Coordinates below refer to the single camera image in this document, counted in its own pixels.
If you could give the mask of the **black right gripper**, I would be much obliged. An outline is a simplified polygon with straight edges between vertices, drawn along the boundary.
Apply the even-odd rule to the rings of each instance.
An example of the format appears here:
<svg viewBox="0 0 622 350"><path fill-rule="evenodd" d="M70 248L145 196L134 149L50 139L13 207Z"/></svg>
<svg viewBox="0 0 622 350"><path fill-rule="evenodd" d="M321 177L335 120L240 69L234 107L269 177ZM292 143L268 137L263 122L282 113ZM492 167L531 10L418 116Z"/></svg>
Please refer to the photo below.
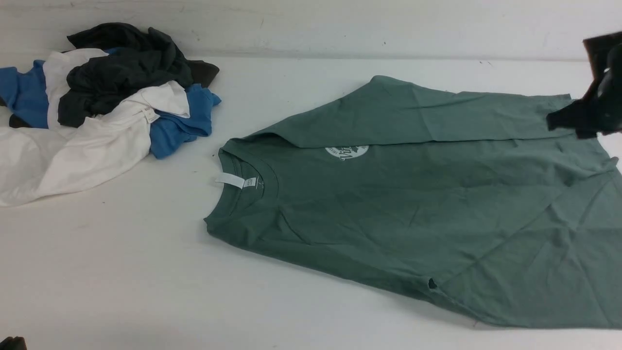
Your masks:
<svg viewBox="0 0 622 350"><path fill-rule="evenodd" d="M585 38L593 80L582 98L546 117L549 131L572 129L578 139L622 130L622 34Z"/></svg>

